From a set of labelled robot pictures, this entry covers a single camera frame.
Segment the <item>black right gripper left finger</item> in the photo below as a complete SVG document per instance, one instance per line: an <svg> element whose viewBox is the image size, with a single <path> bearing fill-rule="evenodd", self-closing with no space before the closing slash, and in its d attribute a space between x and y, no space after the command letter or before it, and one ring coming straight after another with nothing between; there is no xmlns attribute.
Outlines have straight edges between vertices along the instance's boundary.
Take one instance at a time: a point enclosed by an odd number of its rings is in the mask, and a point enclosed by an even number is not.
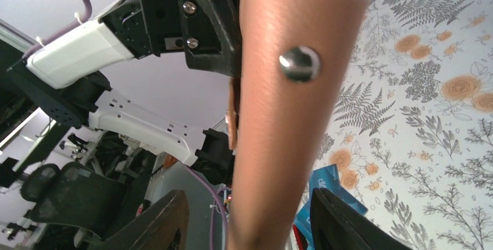
<svg viewBox="0 0 493 250"><path fill-rule="evenodd" d="M189 216L185 192L171 190L115 235L89 249L184 250Z"/></svg>

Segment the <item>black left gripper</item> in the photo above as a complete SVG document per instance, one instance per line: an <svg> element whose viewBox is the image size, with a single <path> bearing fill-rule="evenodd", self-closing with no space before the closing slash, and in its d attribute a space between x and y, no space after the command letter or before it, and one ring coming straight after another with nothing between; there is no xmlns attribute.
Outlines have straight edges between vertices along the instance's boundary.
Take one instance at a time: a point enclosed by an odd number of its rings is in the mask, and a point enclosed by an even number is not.
<svg viewBox="0 0 493 250"><path fill-rule="evenodd" d="M241 74L239 0L120 0L99 21L136 59L185 53L190 69Z"/></svg>

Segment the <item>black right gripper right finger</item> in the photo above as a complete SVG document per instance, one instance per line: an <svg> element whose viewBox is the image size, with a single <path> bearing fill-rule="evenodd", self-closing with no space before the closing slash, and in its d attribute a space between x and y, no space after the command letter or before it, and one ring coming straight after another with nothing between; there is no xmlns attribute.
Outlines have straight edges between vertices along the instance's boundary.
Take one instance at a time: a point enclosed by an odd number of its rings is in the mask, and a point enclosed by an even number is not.
<svg viewBox="0 0 493 250"><path fill-rule="evenodd" d="M310 220L314 249L409 249L326 188L313 190Z"/></svg>

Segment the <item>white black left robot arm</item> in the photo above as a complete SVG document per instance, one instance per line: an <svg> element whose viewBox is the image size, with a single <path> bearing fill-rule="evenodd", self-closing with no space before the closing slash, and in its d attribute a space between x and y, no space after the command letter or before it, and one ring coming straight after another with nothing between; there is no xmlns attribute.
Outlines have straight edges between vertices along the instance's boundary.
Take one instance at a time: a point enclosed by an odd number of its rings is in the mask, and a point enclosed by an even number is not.
<svg viewBox="0 0 493 250"><path fill-rule="evenodd" d="M6 76L56 122L108 130L169 153L211 184L230 185L239 107L240 0L117 0L93 15L90 0L67 27L37 42ZM230 79L229 131L173 122L114 85L103 70L117 63L182 52L189 69Z"/></svg>

